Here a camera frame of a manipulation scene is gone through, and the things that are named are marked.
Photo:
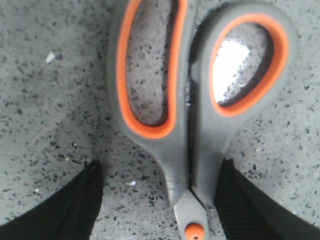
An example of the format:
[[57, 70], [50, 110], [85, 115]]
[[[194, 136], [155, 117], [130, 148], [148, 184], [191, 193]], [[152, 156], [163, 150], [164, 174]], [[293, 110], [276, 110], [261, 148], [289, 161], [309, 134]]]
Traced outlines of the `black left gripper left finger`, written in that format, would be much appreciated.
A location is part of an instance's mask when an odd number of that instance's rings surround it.
[[51, 197], [1, 225], [0, 238], [88, 240], [101, 209], [103, 188], [103, 167], [92, 161]]

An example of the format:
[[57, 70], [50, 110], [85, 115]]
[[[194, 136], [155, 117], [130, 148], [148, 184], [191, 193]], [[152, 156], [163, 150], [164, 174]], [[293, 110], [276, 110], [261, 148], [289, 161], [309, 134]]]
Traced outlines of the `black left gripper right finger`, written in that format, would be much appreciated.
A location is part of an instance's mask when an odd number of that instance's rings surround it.
[[320, 230], [293, 214], [224, 160], [214, 199], [228, 240], [318, 240]]

